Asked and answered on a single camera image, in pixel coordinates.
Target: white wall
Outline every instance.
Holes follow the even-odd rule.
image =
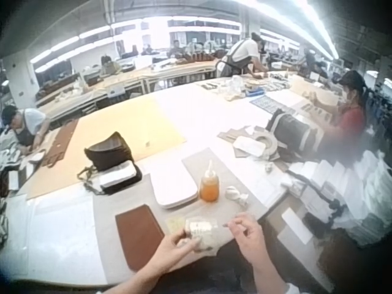
[[[106,44],[79,55],[70,58],[72,68],[75,72],[81,72],[86,66],[92,67],[95,64],[100,64],[100,58],[103,55],[110,56],[112,60],[118,58],[118,53],[115,43]]]
[[[39,85],[26,50],[5,57],[3,63],[9,80],[10,92],[17,107],[35,107]]]

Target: black leather bag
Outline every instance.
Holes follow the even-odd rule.
[[[93,166],[81,171],[78,174],[78,178],[85,183],[87,190],[94,192],[96,195],[113,194],[129,185],[139,182],[143,177],[139,167],[135,164],[129,146],[118,132],[113,133],[113,135],[102,142],[85,148],[85,154],[92,161]],[[136,169],[136,175],[134,177],[110,187],[102,187],[103,193],[93,188],[91,181],[93,174],[116,167],[127,160],[132,161]],[[81,177],[84,172],[87,172],[86,179]]]

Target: worker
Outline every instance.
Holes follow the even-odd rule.
[[[104,55],[101,57],[100,76],[114,75],[121,71],[120,65],[116,61],[112,61],[110,56]]]
[[[368,89],[363,77],[355,70],[348,71],[340,80],[343,86],[345,103],[331,106],[321,103],[314,96],[314,105],[334,116],[333,124],[328,124],[317,112],[312,119],[324,130],[323,144],[320,145],[322,157],[330,162],[339,161],[350,166],[359,156],[356,152],[358,142],[366,125],[365,105]]]
[[[179,41],[173,41],[173,48],[167,53],[169,58],[182,58],[184,57],[184,49],[179,46]]]
[[[228,224],[228,229],[233,234],[241,253],[252,265],[257,293],[276,294],[299,294],[298,288],[286,284],[276,271],[266,250],[263,229],[251,215],[241,213]],[[185,237],[184,230],[166,236],[160,243],[157,251],[147,265],[138,271],[135,276],[122,284],[109,290],[106,294],[147,294],[157,284],[159,278],[169,272],[185,256],[197,248],[198,240],[190,240],[183,246],[177,246],[178,242]],[[167,293],[192,293],[192,290],[167,292]],[[219,289],[208,289],[205,292],[194,291],[193,293],[227,293]]]
[[[1,118],[4,125],[15,132],[19,141],[18,148],[23,155],[41,145],[50,125],[50,118],[35,108],[19,110],[8,105],[3,109]]]
[[[313,65],[313,71],[320,75],[322,78],[328,79],[328,74],[325,71],[326,64],[323,61],[315,62]]]
[[[248,64],[253,64],[254,69],[259,72],[268,71],[268,68],[260,62],[260,50],[263,48],[263,43],[263,39],[254,32],[251,38],[235,43],[226,56],[217,63],[216,77],[232,77],[244,72],[251,74],[254,78],[260,78],[259,75],[249,70]]]

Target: black hair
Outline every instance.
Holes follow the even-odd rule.
[[[263,40],[258,34],[256,34],[255,32],[253,32],[253,33],[251,34],[251,38],[252,38],[252,40],[255,41],[255,42],[261,42],[262,44],[265,43],[264,40]]]
[[[2,122],[5,126],[9,126],[12,122],[13,117],[18,112],[18,108],[13,105],[7,105],[4,107],[1,113]]]
[[[339,84],[348,87],[349,90],[357,90],[359,94],[358,105],[363,108],[366,106],[369,90],[359,72],[356,70],[346,72],[339,80]]]

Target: cap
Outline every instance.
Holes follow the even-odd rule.
[[[11,125],[13,117],[16,115],[18,108],[13,105],[4,107],[1,113],[1,119],[5,126]]]
[[[365,80],[356,70],[346,72],[338,83],[361,92],[363,92],[363,88],[366,87]]]

